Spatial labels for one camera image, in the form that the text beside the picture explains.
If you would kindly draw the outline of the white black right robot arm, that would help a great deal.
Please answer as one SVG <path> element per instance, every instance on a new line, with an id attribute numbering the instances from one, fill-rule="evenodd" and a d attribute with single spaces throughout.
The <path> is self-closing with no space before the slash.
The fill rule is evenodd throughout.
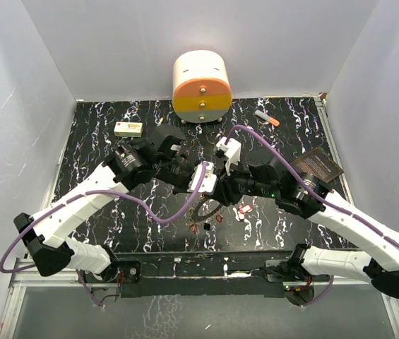
<path id="1" fill-rule="evenodd" d="M 272 198 L 287 213 L 322 225 L 357 246 L 357 251 L 295 247 L 274 271 L 296 280 L 317 275 L 342 276 L 370 283 L 399 299 L 399 232 L 364 214 L 318 177 L 297 172 L 273 148 L 258 148 L 240 162 L 240 144 L 225 141 L 216 150 L 225 159 L 224 188 L 230 197 Z"/>

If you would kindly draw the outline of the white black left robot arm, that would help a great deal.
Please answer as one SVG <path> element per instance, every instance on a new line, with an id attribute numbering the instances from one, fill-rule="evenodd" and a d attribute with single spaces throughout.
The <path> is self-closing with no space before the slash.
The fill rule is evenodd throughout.
<path id="1" fill-rule="evenodd" d="M 88 270 L 105 282 L 119 273 L 110 249 L 76 241 L 70 234 L 89 217 L 121 194 L 158 179 L 181 192 L 189 188 L 194 164 L 179 154 L 186 136 L 163 124 L 146 138 L 122 141 L 78 186 L 50 207 L 28 215 L 20 213 L 13 223 L 43 277 L 65 268 Z"/>

